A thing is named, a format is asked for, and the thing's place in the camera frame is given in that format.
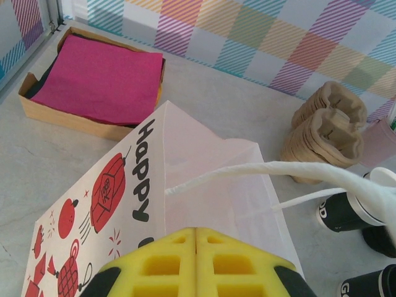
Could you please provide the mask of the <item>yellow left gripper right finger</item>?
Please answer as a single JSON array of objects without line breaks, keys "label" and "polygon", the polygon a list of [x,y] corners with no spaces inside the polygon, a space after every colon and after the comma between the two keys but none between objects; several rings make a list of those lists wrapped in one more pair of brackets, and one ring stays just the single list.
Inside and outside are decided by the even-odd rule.
[{"label": "yellow left gripper right finger", "polygon": [[196,229],[197,296],[315,296],[295,265],[209,228]]}]

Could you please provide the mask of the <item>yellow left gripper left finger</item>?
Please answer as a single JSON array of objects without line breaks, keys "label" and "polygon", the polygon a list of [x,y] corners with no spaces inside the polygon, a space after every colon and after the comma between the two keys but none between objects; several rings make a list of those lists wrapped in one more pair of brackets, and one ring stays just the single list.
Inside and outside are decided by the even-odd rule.
[{"label": "yellow left gripper left finger", "polygon": [[81,296],[195,296],[196,229],[184,228],[105,264]]}]

